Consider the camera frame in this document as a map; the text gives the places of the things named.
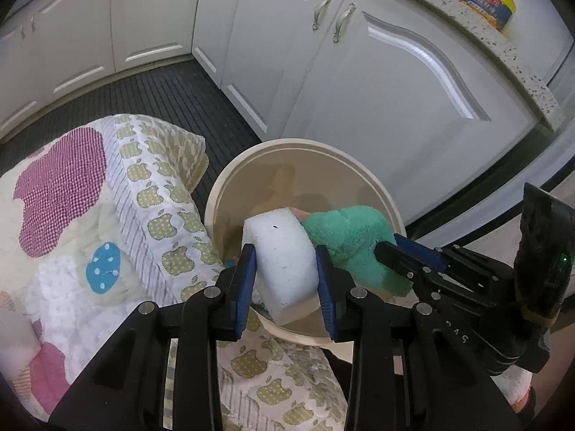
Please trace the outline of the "green fluffy cloth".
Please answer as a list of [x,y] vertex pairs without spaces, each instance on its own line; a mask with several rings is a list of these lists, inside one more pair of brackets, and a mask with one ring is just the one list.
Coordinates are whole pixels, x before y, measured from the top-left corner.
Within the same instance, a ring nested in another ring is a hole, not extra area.
[[405,297],[411,282],[378,262],[374,250],[380,242],[396,244],[393,227],[376,208],[358,205],[310,213],[301,221],[314,246],[324,245],[331,262],[367,288]]

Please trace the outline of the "white foam sponge block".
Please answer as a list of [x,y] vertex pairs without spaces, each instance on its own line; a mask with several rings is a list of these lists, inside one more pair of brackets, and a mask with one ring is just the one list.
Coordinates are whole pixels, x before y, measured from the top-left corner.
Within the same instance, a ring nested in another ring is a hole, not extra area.
[[275,324],[293,323],[319,308],[315,248],[290,209],[246,219],[242,243],[256,249],[252,302],[264,306]]

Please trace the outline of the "patterned quilt table cover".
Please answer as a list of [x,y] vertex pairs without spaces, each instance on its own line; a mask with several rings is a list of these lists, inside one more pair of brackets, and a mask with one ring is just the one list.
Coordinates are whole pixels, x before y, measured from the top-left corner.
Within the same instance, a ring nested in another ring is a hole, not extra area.
[[[1,175],[1,305],[40,343],[9,386],[38,419],[145,301],[169,306],[222,271],[192,192],[204,137],[145,115],[90,122]],[[271,336],[251,314],[220,343],[228,430],[340,430],[347,402],[321,349]]]

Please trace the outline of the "black floor mat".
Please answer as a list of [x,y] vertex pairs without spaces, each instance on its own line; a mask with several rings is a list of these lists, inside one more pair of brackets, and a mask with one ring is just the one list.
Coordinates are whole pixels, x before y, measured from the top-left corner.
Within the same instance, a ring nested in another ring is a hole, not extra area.
[[189,60],[127,76],[42,115],[1,145],[1,171],[63,133],[114,114],[149,115],[204,136],[216,170],[259,143],[200,64]]

